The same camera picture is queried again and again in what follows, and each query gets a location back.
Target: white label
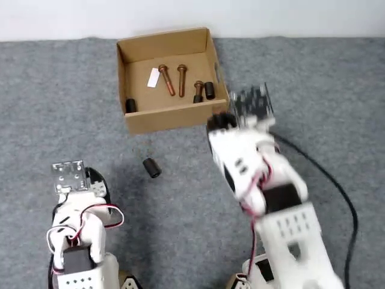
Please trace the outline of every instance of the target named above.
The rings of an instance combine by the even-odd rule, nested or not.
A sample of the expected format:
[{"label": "white label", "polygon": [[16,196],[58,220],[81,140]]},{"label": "white label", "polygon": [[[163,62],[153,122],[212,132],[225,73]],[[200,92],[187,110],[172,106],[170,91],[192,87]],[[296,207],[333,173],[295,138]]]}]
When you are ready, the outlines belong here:
[{"label": "white label", "polygon": [[147,83],[148,87],[156,87],[156,84],[158,83],[160,72],[157,68],[153,68],[151,70],[149,82]]}]

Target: white wall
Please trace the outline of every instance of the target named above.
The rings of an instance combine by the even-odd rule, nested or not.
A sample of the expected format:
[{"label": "white wall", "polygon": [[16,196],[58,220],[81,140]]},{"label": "white wall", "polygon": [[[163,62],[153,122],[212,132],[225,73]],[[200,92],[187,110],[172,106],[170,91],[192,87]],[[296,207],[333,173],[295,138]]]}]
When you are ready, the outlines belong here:
[{"label": "white wall", "polygon": [[385,36],[385,0],[0,0],[0,41],[195,26],[216,37]]}]

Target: open cardboard box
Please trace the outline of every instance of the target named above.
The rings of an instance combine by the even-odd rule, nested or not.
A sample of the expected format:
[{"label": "open cardboard box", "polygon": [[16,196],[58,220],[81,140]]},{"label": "open cardboard box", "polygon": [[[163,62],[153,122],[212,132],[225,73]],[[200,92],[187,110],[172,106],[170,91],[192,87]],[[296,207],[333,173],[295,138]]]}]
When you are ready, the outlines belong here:
[{"label": "open cardboard box", "polygon": [[[212,113],[226,111],[229,95],[217,53],[207,28],[153,34],[117,43],[119,96],[131,134],[201,125]],[[147,86],[152,68],[168,66],[176,95],[170,96],[162,75],[155,88]],[[185,96],[178,95],[180,64],[187,66]],[[215,99],[193,104],[194,83],[212,81]],[[135,99],[137,112],[125,113],[127,98]]]}]

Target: carpet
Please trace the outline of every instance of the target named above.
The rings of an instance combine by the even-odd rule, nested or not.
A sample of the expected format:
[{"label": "carpet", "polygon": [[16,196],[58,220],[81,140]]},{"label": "carpet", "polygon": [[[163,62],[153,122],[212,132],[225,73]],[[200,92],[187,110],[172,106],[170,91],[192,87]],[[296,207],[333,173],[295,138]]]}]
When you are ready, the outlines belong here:
[{"label": "carpet", "polygon": [[[215,39],[229,90],[267,82],[277,124],[345,187],[360,232],[352,288],[385,278],[385,39]],[[126,223],[107,249],[144,288],[224,288],[249,257],[249,219],[211,159],[204,126],[131,137],[117,96],[116,41],[0,43],[0,280],[46,288],[45,233],[57,199],[50,165],[83,158]],[[352,230],[337,190],[303,157],[336,273]],[[163,173],[151,179],[142,160]]]}]

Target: screw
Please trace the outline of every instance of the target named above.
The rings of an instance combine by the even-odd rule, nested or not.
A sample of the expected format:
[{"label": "screw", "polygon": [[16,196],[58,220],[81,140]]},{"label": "screw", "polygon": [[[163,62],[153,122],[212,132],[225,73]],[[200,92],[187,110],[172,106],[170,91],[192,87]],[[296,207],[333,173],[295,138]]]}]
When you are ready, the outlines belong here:
[{"label": "screw", "polygon": [[170,92],[171,96],[175,95],[174,87],[171,83],[170,77],[167,72],[168,67],[164,64],[159,65],[158,70],[163,75],[164,81],[166,82],[168,91]]},{"label": "screw", "polygon": [[185,96],[187,66],[185,66],[184,64],[180,64],[177,70],[179,71],[179,96],[182,98]]},{"label": "screw", "polygon": [[203,96],[202,96],[202,91],[203,91],[203,82],[200,80],[197,80],[194,84],[194,87],[196,88],[195,96],[194,96],[194,103],[202,102],[203,101]]}]

